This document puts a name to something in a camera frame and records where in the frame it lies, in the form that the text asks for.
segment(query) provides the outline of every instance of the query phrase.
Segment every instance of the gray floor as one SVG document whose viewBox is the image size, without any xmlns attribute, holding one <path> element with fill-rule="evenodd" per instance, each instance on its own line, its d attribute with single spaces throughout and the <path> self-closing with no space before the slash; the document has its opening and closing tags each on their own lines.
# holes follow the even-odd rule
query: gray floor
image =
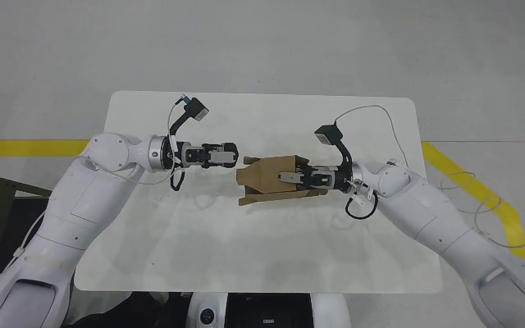
<svg viewBox="0 0 525 328">
<path fill-rule="evenodd" d="M 520 0 L 6 0 L 0 138 L 89 139 L 121 89 L 408 97 L 422 139 L 524 213 L 524 14 Z M 0 175 L 52 188 L 70 161 L 0 158 Z M 442 271 L 439 294 L 349 296 L 354 326 L 481 326 Z"/>
</svg>

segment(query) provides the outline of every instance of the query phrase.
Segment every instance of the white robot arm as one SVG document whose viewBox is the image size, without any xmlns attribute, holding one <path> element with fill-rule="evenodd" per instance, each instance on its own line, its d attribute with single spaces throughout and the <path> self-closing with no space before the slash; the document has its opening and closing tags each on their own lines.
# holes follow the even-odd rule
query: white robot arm
<svg viewBox="0 0 525 328">
<path fill-rule="evenodd" d="M 146 168 L 153 171 L 148 153 L 156 138 L 134 143 L 123 135 L 100 134 L 91 139 L 53 190 L 36 235 L 2 273 L 1 327 L 61 325 L 77 263 L 135 188 L 135 183 L 100 171 L 93 162 L 109 171 L 130 168 L 126 178 L 138 180 Z"/>
<path fill-rule="evenodd" d="M 467 225 L 450 199 L 397 163 L 354 163 L 354 179 L 379 195 L 377 208 L 408 237 L 439 254 L 459 274 L 487 327 L 525 325 L 525 267 Z"/>
<path fill-rule="evenodd" d="M 0 275 L 0 327 L 62 324 L 77 263 L 121 212 L 144 171 L 171 170 L 172 177 L 176 168 L 235 166 L 239 153 L 233 143 L 194 147 L 170 138 L 188 118 L 200 121 L 208 113 L 195 98 L 183 95 L 181 101 L 186 103 L 185 113 L 170 128 L 170 136 L 141 141 L 105 133 L 89 141 L 53 190 L 35 236 L 16 251 L 16 260 Z M 117 176 L 118 171 L 128 173 Z M 172 188 L 178 190 L 183 178 L 177 186 L 171 179 Z"/>
<path fill-rule="evenodd" d="M 487 327 L 525 326 L 525 266 L 516 257 L 467 225 L 446 195 L 397 161 L 352 162 L 336 124 L 322 126 L 316 136 L 340 150 L 342 164 L 297 167 L 296 172 L 281 172 L 281 181 L 374 197 L 374 210 L 377 207 L 405 235 L 439 254 L 458 272 Z M 349 216 L 363 220 L 372 215 L 373 210 L 366 216 L 352 215 L 351 200 L 345 209 Z"/>
</svg>

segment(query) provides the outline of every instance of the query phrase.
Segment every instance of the yellow tape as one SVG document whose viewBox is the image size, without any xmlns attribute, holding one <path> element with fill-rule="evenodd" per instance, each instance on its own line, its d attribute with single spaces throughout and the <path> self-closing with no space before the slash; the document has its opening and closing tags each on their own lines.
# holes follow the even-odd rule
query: yellow tape
<svg viewBox="0 0 525 328">
<path fill-rule="evenodd" d="M 89 140 L 0 140 L 0 156 L 76 156 Z"/>
<path fill-rule="evenodd" d="M 449 175 L 449 178 L 453 182 L 462 186 L 461 188 L 474 197 L 478 202 L 482 203 L 488 198 L 492 198 L 492 200 L 486 202 L 486 208 L 494 207 L 498 203 L 497 194 L 488 189 L 478 180 L 473 180 L 471 175 L 450 175 L 453 173 L 465 172 L 465 170 L 452 162 L 447 156 L 443 155 L 431 144 L 428 142 L 422 142 L 421 146 L 423 156 L 427 162 L 431 163 L 444 175 Z M 495 208 L 492 212 L 500 218 L 509 246 L 525 244 L 525 235 L 523 234 L 523 228 L 519 221 L 519 215 L 510 204 L 502 199 L 501 205 Z M 525 258 L 525 248 L 510 249 L 510 252 L 517 257 Z"/>
<path fill-rule="evenodd" d="M 88 142 L 89 140 L 0 140 L 0 156 L 77 156 L 84 150 Z M 422 142 L 421 145 L 425 160 L 444 175 L 465 171 L 428 142 Z M 457 185 L 462 186 L 478 202 L 483 202 L 496 195 L 478 180 L 472 180 L 470 175 L 450 175 L 449 178 Z M 490 208 L 496 205 L 497 202 L 498 198 L 494 197 L 485 205 L 487 208 Z M 523 228 L 516 210 L 505 200 L 502 200 L 501 205 L 494 209 L 493 212 L 501 220 L 509 245 L 525 244 L 525 235 L 523 234 Z M 511 249 L 510 252 L 515 256 L 525 258 L 525 248 Z"/>
</svg>

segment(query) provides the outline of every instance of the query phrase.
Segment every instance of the cardboard box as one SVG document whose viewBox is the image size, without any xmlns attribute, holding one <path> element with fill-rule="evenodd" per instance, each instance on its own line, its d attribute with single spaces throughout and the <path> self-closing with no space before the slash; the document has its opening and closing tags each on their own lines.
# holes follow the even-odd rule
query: cardboard box
<svg viewBox="0 0 525 328">
<path fill-rule="evenodd" d="M 300 189 L 297 184 L 279 181 L 279 173 L 295 172 L 299 165 L 308 164 L 308 159 L 300 156 L 244 157 L 243 163 L 249 165 L 237 170 L 237 184 L 244 186 L 244 197 L 239 206 L 256 202 L 269 202 L 281 199 L 296 199 L 326 195 L 326 189 Z"/>
</svg>

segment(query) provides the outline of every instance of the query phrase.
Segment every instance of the white table surface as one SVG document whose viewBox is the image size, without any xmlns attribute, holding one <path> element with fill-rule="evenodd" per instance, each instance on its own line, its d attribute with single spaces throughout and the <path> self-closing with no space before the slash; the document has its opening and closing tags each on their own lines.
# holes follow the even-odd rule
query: white table surface
<svg viewBox="0 0 525 328">
<path fill-rule="evenodd" d="M 180 92 L 114 93 L 105 131 L 166 134 Z M 338 165 L 335 147 L 313 131 L 352 107 L 380 104 L 390 112 L 410 167 L 425 175 L 415 107 L 407 98 L 186 93 L 210 110 L 188 121 L 178 140 L 235 142 L 243 156 L 298 154 L 313 165 Z M 182 107 L 172 116 L 175 120 Z M 377 108 L 339 121 L 354 159 L 401 158 L 386 114 Z M 146 174 L 142 181 L 160 180 Z M 169 183 L 137 185 L 118 218 L 80 261 L 75 285 L 84 290 L 436 293 L 439 258 L 400 233 L 379 211 L 365 221 L 345 214 L 348 195 L 244 207 L 235 170 L 192 167 L 182 190 Z M 362 214 L 369 209 L 353 204 Z"/>
</svg>

